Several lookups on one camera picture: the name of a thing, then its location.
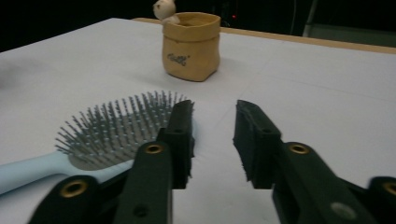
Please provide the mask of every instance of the white table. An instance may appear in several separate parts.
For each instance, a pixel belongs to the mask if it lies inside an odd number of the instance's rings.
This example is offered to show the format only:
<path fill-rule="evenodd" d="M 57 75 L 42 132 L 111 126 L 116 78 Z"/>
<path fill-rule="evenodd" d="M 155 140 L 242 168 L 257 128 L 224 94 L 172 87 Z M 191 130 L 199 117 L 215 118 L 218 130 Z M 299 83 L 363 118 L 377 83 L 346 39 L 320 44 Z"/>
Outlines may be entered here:
<path fill-rule="evenodd" d="M 313 147 L 344 179 L 366 187 L 395 176 L 396 55 L 223 33 L 219 71 L 195 83 L 166 75 L 161 50 L 161 25 L 112 19 L 1 53 L 0 164 L 52 152 L 64 121 L 87 107 L 165 90 L 195 102 L 197 126 L 176 224 L 279 222 L 271 190 L 251 187 L 233 147 L 237 99 L 259 105 L 285 142 Z M 0 196 L 0 223 L 25 223 L 64 178 Z"/>

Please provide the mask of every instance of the metal rivet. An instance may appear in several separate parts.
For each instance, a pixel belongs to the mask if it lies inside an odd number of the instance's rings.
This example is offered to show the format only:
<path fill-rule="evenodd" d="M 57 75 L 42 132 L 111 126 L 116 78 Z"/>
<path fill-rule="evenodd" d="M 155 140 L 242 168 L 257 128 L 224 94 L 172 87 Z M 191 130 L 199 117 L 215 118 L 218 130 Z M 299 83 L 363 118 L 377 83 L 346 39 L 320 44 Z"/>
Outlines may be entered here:
<path fill-rule="evenodd" d="M 345 220 L 354 220 L 358 217 L 355 210 L 344 203 L 332 203 L 330 208 L 337 216 Z"/>
<path fill-rule="evenodd" d="M 82 194 L 88 187 L 87 182 L 83 180 L 74 180 L 67 183 L 61 189 L 61 196 L 64 198 L 73 198 Z"/>
<path fill-rule="evenodd" d="M 289 149 L 290 149 L 290 151 L 292 151 L 294 153 L 297 153 L 297 154 L 307 154 L 307 153 L 309 153 L 309 148 L 305 147 L 303 145 L 294 144 L 294 145 L 289 146 Z"/>
<path fill-rule="evenodd" d="M 145 149 L 148 154 L 157 154 L 163 151 L 163 146 L 160 145 L 150 145 Z"/>

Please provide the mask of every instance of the dark background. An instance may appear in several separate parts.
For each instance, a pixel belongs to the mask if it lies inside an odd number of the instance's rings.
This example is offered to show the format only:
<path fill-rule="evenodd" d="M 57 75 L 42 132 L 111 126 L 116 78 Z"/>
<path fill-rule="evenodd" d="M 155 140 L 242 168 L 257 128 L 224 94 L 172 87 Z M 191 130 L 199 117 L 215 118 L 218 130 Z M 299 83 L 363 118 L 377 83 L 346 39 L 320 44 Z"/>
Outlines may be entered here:
<path fill-rule="evenodd" d="M 222 26 L 284 35 L 302 35 L 313 0 L 176 0 L 177 11 L 201 11 L 222 17 Z M 15 49 L 109 18 L 154 18 L 156 0 L 0 3 L 0 52 Z M 396 31 L 394 1 L 318 0 L 314 22 Z"/>

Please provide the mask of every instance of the black plastic bracket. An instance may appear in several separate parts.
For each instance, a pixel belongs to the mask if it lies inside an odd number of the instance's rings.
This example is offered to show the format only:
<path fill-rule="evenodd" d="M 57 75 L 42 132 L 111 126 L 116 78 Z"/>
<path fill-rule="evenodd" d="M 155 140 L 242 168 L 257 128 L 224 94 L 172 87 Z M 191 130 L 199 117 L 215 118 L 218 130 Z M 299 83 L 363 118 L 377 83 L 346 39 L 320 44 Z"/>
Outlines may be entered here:
<path fill-rule="evenodd" d="M 253 103 L 238 101 L 233 143 L 255 189 L 274 188 L 283 224 L 394 223 L 396 179 L 376 177 L 368 189 L 337 177 L 305 144 L 283 143 Z"/>

